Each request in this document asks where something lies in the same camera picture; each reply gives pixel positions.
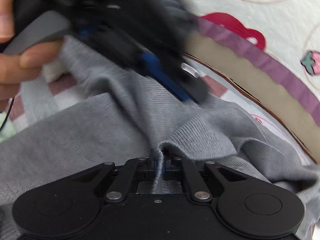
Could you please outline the person's left hand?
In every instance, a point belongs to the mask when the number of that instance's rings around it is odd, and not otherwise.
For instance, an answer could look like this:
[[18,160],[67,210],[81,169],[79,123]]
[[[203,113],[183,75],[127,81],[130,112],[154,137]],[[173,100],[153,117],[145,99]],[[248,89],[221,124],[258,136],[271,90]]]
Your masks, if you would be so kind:
[[[8,42],[14,34],[13,0],[1,0],[1,43]],[[36,79],[42,66],[58,56],[62,44],[63,40],[56,40],[37,44],[22,54],[1,54],[1,111],[18,94],[22,82]]]

